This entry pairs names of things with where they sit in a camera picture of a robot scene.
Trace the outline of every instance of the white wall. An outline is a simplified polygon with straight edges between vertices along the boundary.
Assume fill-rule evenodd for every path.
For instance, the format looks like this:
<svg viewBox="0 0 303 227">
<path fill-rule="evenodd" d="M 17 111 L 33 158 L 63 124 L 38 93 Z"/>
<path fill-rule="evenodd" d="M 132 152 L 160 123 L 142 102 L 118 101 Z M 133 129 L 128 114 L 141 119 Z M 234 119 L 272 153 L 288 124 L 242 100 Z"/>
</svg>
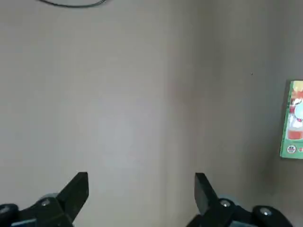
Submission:
<svg viewBox="0 0 303 227">
<path fill-rule="evenodd" d="M 194 216 L 194 3 L 0 3 L 2 202 L 25 208 L 88 171 L 77 226 L 184 226 Z"/>
<path fill-rule="evenodd" d="M 302 77 L 301 6 L 0 2 L 0 201 L 25 208 L 88 171 L 76 226 L 183 227 L 203 171 L 299 225 L 301 162 L 277 147 L 285 80 Z"/>
</svg>

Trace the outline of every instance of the cereal box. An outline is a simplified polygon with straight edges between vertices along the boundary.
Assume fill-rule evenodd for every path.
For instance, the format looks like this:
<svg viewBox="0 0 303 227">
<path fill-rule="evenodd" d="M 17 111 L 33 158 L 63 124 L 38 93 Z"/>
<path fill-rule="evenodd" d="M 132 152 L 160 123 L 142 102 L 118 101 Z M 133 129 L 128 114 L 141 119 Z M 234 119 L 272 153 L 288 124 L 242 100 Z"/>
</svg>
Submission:
<svg viewBox="0 0 303 227">
<path fill-rule="evenodd" d="M 280 156 L 303 159 L 303 81 L 290 82 Z"/>
</svg>

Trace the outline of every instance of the cable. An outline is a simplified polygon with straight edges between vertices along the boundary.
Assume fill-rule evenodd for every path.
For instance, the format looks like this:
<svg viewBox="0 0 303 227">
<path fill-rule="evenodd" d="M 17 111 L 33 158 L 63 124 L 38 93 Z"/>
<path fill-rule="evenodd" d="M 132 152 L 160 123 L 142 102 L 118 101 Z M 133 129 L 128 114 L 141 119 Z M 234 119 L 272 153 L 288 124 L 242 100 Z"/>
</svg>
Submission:
<svg viewBox="0 0 303 227">
<path fill-rule="evenodd" d="M 74 9 L 84 9 L 84 8 L 91 8 L 91 7 L 96 7 L 101 5 L 102 3 L 104 3 L 106 0 L 100 0 L 96 3 L 93 4 L 89 4 L 89 5 L 65 5 L 65 4 L 58 4 L 58 3 L 54 3 L 48 0 L 38 0 L 40 2 L 44 2 L 46 4 L 52 5 L 52 6 L 57 6 L 57 7 L 64 7 L 64 8 L 74 8 Z"/>
</svg>

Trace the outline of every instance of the screw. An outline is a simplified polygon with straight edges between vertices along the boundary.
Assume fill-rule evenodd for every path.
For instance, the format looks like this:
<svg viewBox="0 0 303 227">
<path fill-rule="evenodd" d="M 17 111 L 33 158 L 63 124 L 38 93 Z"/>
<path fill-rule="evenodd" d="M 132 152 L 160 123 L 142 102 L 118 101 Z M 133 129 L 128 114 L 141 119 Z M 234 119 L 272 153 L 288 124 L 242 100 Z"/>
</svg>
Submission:
<svg viewBox="0 0 303 227">
<path fill-rule="evenodd" d="M 6 212 L 8 212 L 8 211 L 9 211 L 9 207 L 6 206 L 6 207 L 0 209 L 0 214 L 4 214 L 4 213 L 6 213 Z"/>
<path fill-rule="evenodd" d="M 41 203 L 41 205 L 42 206 L 47 206 L 48 204 L 50 204 L 51 202 L 48 200 L 48 199 L 46 199 L 46 200 L 44 200 L 42 203 Z"/>
<path fill-rule="evenodd" d="M 271 211 L 270 211 L 268 208 L 266 208 L 266 207 L 262 207 L 262 208 L 260 209 L 260 212 L 261 212 L 262 214 L 264 214 L 265 216 L 270 216 L 270 215 L 271 215 Z"/>
<path fill-rule="evenodd" d="M 230 202 L 228 202 L 227 200 L 221 200 L 220 201 L 221 205 L 224 206 L 224 207 L 229 207 L 231 205 Z"/>
</svg>

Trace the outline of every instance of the green box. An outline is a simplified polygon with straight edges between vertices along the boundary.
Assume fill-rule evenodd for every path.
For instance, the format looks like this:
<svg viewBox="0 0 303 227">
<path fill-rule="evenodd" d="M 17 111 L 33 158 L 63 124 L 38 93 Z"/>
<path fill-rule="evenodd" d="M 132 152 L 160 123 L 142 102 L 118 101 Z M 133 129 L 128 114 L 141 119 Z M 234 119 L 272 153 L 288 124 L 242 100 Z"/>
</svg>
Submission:
<svg viewBox="0 0 303 227">
<path fill-rule="evenodd" d="M 280 156 L 303 159 L 303 81 L 289 84 Z"/>
</svg>

